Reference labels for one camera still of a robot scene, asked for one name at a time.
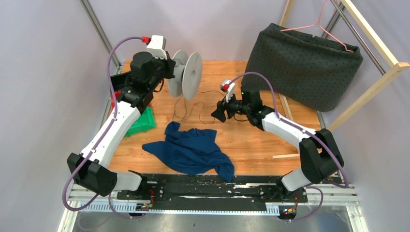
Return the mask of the white cable spool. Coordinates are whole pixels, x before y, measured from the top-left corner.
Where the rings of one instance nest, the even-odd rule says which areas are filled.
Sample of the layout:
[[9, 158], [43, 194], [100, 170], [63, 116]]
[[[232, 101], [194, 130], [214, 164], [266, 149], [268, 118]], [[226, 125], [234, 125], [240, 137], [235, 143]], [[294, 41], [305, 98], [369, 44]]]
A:
[[194, 99], [201, 84], [203, 72], [203, 60], [199, 53], [194, 52], [190, 56], [183, 51], [177, 51], [173, 58], [176, 62], [174, 78], [168, 80], [168, 90], [172, 97], [181, 95], [188, 101]]

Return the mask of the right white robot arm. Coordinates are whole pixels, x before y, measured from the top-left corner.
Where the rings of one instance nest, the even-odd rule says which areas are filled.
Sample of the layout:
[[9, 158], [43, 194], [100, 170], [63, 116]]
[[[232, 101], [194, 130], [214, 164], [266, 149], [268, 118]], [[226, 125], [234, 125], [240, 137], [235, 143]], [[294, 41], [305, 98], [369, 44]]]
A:
[[329, 130], [314, 130], [289, 121], [274, 108], [264, 105], [257, 90], [243, 90], [241, 96], [239, 100], [234, 94], [227, 94], [218, 101], [211, 115], [221, 122], [235, 115], [245, 115], [251, 125], [275, 134], [297, 148], [301, 166], [276, 182], [276, 194], [280, 200], [289, 201], [296, 190], [319, 184], [343, 168], [344, 160]]

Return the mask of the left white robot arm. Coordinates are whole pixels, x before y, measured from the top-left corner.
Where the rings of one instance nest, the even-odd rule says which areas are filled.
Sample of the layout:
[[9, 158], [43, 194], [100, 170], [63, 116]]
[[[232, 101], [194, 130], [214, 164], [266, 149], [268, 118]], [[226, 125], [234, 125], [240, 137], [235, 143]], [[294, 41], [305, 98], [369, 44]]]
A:
[[156, 87], [162, 86], [165, 79], [174, 78], [175, 65], [168, 52], [163, 58], [138, 52], [129, 72], [111, 77], [114, 89], [120, 92], [117, 109], [80, 154], [71, 153], [67, 158], [76, 184], [100, 196], [118, 190], [129, 190], [136, 199], [147, 196], [148, 186], [139, 173], [114, 172], [107, 167], [125, 133], [152, 101]]

